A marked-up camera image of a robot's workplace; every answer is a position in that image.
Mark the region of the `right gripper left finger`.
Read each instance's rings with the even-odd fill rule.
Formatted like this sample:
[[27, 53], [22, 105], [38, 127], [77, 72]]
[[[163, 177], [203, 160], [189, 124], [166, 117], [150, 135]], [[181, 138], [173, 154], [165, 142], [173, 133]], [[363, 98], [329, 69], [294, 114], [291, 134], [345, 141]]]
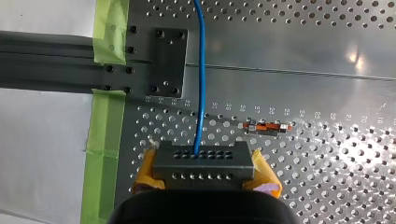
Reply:
[[132, 194], [143, 192], [144, 190], [165, 189], [164, 181], [155, 179], [153, 176], [153, 163], [156, 156], [155, 149], [147, 149], [139, 171], [132, 186]]

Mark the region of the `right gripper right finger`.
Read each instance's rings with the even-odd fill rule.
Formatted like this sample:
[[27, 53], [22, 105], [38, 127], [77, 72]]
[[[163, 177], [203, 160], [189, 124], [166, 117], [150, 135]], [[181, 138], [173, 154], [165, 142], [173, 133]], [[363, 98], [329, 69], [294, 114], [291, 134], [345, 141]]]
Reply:
[[262, 153], [258, 149], [254, 149], [251, 159], [254, 166], [254, 175], [251, 180], [243, 183], [243, 188], [266, 193], [279, 199], [283, 186]]

